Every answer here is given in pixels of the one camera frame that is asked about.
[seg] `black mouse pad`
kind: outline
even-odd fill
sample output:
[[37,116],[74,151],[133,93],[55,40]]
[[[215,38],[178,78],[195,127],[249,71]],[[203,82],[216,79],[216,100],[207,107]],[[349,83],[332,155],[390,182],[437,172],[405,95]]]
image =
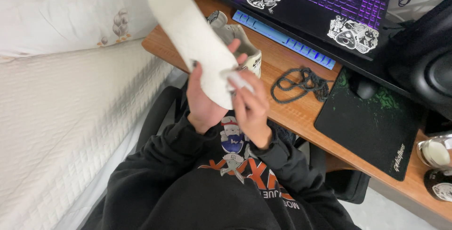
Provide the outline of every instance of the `black mouse pad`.
[[370,99],[361,99],[350,90],[351,73],[342,68],[314,126],[389,176],[403,181],[425,109],[385,87]]

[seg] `black chair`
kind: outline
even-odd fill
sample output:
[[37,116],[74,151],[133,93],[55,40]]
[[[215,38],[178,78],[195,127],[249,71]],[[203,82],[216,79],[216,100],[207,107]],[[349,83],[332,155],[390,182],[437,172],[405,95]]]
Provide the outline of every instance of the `black chair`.
[[[163,119],[173,103],[175,103],[174,122],[180,120],[187,108],[186,100],[181,105],[182,99],[185,98],[184,91],[184,89],[168,86],[158,96],[141,129],[136,151],[139,151],[149,141],[152,135],[157,135]],[[298,148],[304,142],[304,139],[299,138],[294,146]],[[334,191],[338,199],[354,204],[361,204],[366,195],[370,176],[357,170],[338,170],[327,173],[325,151],[311,143],[309,145],[310,165],[322,173],[325,185]]]

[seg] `hoodie sleeve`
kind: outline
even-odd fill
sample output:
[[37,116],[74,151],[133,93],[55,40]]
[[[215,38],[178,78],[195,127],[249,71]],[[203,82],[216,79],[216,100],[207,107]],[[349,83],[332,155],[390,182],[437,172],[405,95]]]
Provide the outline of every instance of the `hoodie sleeve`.
[[106,196],[82,230],[139,228],[165,190],[191,169],[203,145],[217,136],[214,128],[205,135],[196,133],[187,114],[118,165],[110,176]]
[[295,200],[311,206],[331,227],[337,230],[359,229],[334,194],[325,187],[322,175],[308,165],[305,155],[292,145],[284,144],[276,132],[273,132],[269,149],[259,150],[253,144],[251,149],[272,169],[278,182]]

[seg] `laptop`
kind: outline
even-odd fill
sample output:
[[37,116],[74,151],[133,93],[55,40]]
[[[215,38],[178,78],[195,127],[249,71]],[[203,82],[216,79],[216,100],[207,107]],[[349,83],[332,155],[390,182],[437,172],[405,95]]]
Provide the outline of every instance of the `laptop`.
[[367,60],[389,0],[241,0],[242,5]]

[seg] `sneaker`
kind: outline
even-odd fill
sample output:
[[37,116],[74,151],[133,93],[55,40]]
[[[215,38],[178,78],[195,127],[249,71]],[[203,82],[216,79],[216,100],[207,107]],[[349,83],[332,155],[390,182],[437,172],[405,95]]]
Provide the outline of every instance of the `sneaker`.
[[219,10],[209,15],[207,23],[226,45],[230,44],[234,38],[240,39],[241,44],[234,56],[237,58],[240,54],[245,53],[248,58],[240,66],[242,68],[247,67],[249,71],[260,78],[262,52],[250,42],[242,26],[239,24],[227,24],[226,15]]

